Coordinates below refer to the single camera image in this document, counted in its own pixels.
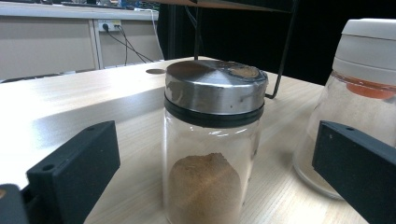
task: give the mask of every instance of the glass jar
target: glass jar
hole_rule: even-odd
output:
[[[187,61],[167,68],[163,198],[170,223],[238,222],[266,84],[264,72],[239,63]]]
[[[312,166],[321,120],[354,127],[396,146],[395,36],[396,22],[391,20],[351,20],[346,24],[333,71],[294,152],[297,174],[331,198],[342,199]]]

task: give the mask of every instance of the wooden table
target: wooden table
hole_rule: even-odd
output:
[[[27,169],[82,129],[114,119],[121,167],[86,223],[167,223],[162,203],[164,74],[146,71],[176,61],[0,84],[0,184],[24,187]],[[276,76],[269,78],[272,91]],[[266,100],[241,223],[366,223],[346,202],[308,188],[291,165],[322,88],[283,77],[278,96]]]

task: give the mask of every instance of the black lid band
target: black lid band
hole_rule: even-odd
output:
[[[176,118],[193,125],[206,128],[235,128],[253,123],[258,120],[264,111],[264,105],[259,109],[244,114],[214,115],[191,111],[171,103],[165,96],[166,110]]]

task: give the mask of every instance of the wall socket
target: wall socket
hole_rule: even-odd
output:
[[[117,31],[119,31],[119,28],[117,28],[116,26],[121,26],[121,21],[120,20],[98,20],[98,24],[99,24],[99,32],[106,31],[103,28],[104,24],[108,25],[109,32],[117,32]]]

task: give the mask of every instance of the ground spice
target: ground spice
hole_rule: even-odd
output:
[[[241,180],[221,153],[177,161],[169,175],[173,224],[231,224],[242,205]]]

